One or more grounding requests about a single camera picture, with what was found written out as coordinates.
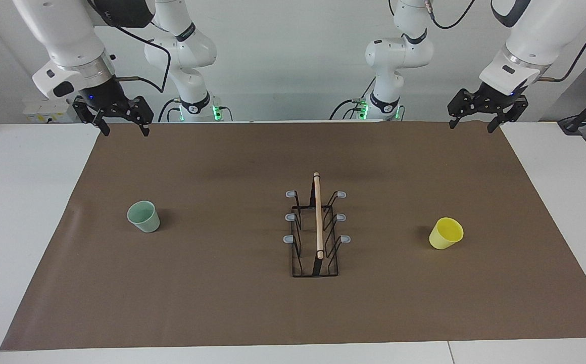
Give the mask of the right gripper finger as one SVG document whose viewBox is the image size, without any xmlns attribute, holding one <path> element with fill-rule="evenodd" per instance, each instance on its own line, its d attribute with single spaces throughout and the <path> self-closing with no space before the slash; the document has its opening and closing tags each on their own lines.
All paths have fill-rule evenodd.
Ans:
<svg viewBox="0 0 586 364">
<path fill-rule="evenodd" d="M 109 136 L 111 133 L 110 127 L 104 120 L 104 110 L 96 110 L 96 113 L 92 113 L 84 99 L 74 99 L 73 110 L 81 123 L 96 127 L 104 136 Z"/>
<path fill-rule="evenodd" d="M 147 138 L 150 134 L 149 126 L 154 119 L 154 112 L 145 97 L 138 96 L 122 103 L 122 117 L 139 127 L 141 134 Z"/>
</svg>

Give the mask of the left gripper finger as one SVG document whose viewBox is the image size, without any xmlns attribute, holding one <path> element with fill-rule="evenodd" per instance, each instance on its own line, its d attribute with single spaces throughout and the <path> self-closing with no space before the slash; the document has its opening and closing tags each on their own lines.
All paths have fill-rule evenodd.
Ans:
<svg viewBox="0 0 586 364">
<path fill-rule="evenodd" d="M 516 101 L 513 102 L 508 111 L 500 110 L 498 113 L 496 113 L 496 116 L 487 125 L 487 131 L 489 133 L 494 133 L 494 131 L 496 131 L 496 129 L 498 129 L 502 124 L 517 121 L 526 108 L 528 108 L 527 97 L 524 95 L 517 97 Z"/>
<path fill-rule="evenodd" d="M 477 92 L 469 92 L 467 89 L 460 89 L 448 103 L 448 115 L 450 129 L 454 129 L 463 117 L 477 113 L 474 111 L 476 102 L 480 99 Z"/>
</svg>

